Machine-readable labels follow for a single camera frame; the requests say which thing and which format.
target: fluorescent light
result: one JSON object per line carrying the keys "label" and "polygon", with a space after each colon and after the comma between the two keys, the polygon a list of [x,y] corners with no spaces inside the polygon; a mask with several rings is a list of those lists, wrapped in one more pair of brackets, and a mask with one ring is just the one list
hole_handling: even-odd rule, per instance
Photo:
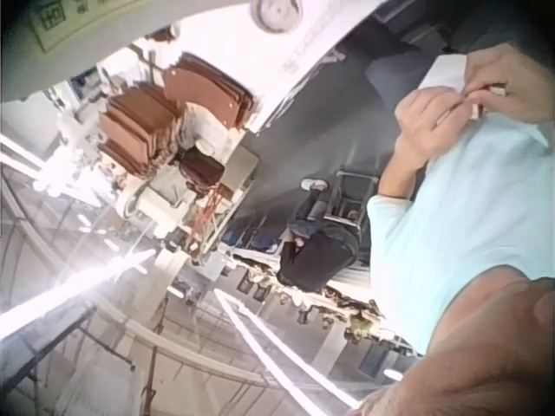
{"label": "fluorescent light", "polygon": [[395,380],[395,381],[401,381],[403,377],[401,373],[391,368],[388,368],[387,370],[383,370],[383,373],[385,374],[386,377],[389,377],[391,380]]}
{"label": "fluorescent light", "polygon": [[106,282],[122,271],[134,267],[154,255],[155,250],[142,251],[126,258],[114,258],[108,265],[76,273],[65,283],[46,291],[31,300],[17,305],[0,315],[0,341],[25,325],[48,314],[69,299],[85,293],[99,283]]}
{"label": "fluorescent light", "polygon": [[85,225],[86,227],[92,227],[93,223],[91,223],[87,217],[85,217],[83,214],[79,214],[77,215],[77,218],[79,218],[79,221],[81,221],[83,223],[83,225]]}
{"label": "fluorescent light", "polygon": [[[233,296],[222,292],[221,290],[216,289],[220,296],[224,297],[227,301],[235,303],[236,305],[243,307],[243,303],[238,299],[234,298]],[[248,317],[252,323],[264,334],[266,337],[282,352],[284,353],[287,358],[297,364],[300,368],[302,368],[305,373],[307,373],[314,381],[320,384],[323,388],[327,391],[332,393],[336,396],[340,401],[345,403],[352,409],[358,409],[361,405],[361,402],[353,398],[352,396],[345,393],[339,387],[337,387],[334,383],[320,374],[314,367],[310,366],[306,362],[303,361],[301,357],[299,357],[293,350],[291,350],[287,345],[285,345],[273,332],[271,332],[264,323],[254,315],[249,309],[242,308],[241,312]]]}
{"label": "fluorescent light", "polygon": [[249,344],[254,354],[263,362],[263,364],[268,368],[270,373],[275,377],[277,382],[291,395],[293,399],[307,412],[310,416],[328,416],[322,409],[320,409],[309,397],[304,394],[295,384],[291,381],[289,377],[283,372],[283,370],[276,364],[276,362],[264,351],[262,346],[255,340],[251,332],[247,327],[241,322],[238,315],[229,305],[224,296],[224,292],[219,289],[214,290],[214,294],[218,299],[219,303],[222,305],[224,311],[229,315],[235,328],[239,331],[243,339]]}
{"label": "fluorescent light", "polygon": [[179,292],[174,286],[168,286],[167,291],[170,292],[172,295],[176,295],[178,298],[183,299],[185,295],[182,292]]}
{"label": "fluorescent light", "polygon": [[48,193],[51,198],[59,198],[62,195],[62,190],[57,186],[52,186],[46,190],[46,193]]}
{"label": "fluorescent light", "polygon": [[148,270],[145,269],[144,267],[142,267],[140,264],[136,265],[135,268],[137,269],[137,271],[143,275],[148,274]]}
{"label": "fluorescent light", "polygon": [[41,169],[46,166],[46,162],[36,157],[30,151],[24,149],[23,147],[19,146],[15,141],[12,139],[7,138],[3,134],[0,133],[0,143],[9,147],[14,152],[18,153],[20,156],[23,156],[26,160],[31,162],[36,167],[40,167]]}
{"label": "fluorescent light", "polygon": [[111,251],[115,251],[116,253],[120,251],[120,247],[112,240],[108,240],[107,238],[104,238],[104,244],[107,245]]}
{"label": "fluorescent light", "polygon": [[[12,169],[17,170],[18,172],[22,173],[23,175],[29,176],[31,179],[41,180],[41,174],[36,169],[33,169],[33,168],[25,165],[24,163],[20,162],[19,160],[12,159],[11,157],[9,157],[5,153],[0,153],[0,163],[4,163],[5,165],[11,167]],[[79,190],[76,190],[76,189],[73,189],[73,188],[69,188],[67,186],[65,186],[63,189],[61,189],[61,192],[65,193],[66,195],[68,195],[69,197],[71,197],[73,199],[77,199],[78,201],[82,201],[85,204],[89,204],[89,205],[94,206],[96,208],[101,207],[101,202],[91,192],[82,192],[82,191],[79,191]]]}
{"label": "fluorescent light", "polygon": [[41,180],[36,180],[35,182],[33,182],[33,189],[37,192],[44,192],[46,191],[47,188],[48,188],[48,185],[46,185]]}

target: light blue shirt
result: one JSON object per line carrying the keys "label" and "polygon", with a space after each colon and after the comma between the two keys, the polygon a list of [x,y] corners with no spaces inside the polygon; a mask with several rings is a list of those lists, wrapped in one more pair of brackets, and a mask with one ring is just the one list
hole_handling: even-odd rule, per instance
{"label": "light blue shirt", "polygon": [[510,265],[555,276],[553,158],[536,126],[488,114],[428,164],[415,202],[373,197],[370,286],[388,324],[421,354],[477,275]]}

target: stack of leather pieces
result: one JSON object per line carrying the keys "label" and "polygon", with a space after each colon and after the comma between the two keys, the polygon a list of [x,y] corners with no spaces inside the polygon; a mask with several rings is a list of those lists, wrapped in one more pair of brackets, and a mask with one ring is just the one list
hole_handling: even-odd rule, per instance
{"label": "stack of leather pieces", "polygon": [[140,83],[108,100],[100,115],[108,140],[100,149],[132,175],[152,178],[177,153],[185,118],[163,88]]}
{"label": "stack of leather pieces", "polygon": [[228,129],[242,128],[254,110],[246,88],[197,56],[184,54],[164,71],[163,78],[167,99],[180,106],[200,105]]}

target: white paper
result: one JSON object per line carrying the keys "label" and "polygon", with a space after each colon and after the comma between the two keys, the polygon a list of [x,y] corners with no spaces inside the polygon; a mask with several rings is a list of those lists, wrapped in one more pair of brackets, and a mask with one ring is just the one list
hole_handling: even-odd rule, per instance
{"label": "white paper", "polygon": [[465,86],[466,55],[440,55],[419,88],[450,87],[460,92]]}

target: person in black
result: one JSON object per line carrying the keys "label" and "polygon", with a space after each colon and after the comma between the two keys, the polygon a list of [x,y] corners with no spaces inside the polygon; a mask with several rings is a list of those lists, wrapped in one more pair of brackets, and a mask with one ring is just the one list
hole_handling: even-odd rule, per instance
{"label": "person in black", "polygon": [[340,224],[325,220],[328,184],[305,179],[308,198],[288,223],[284,234],[279,282],[305,292],[320,292],[339,271],[356,261],[360,238]]}

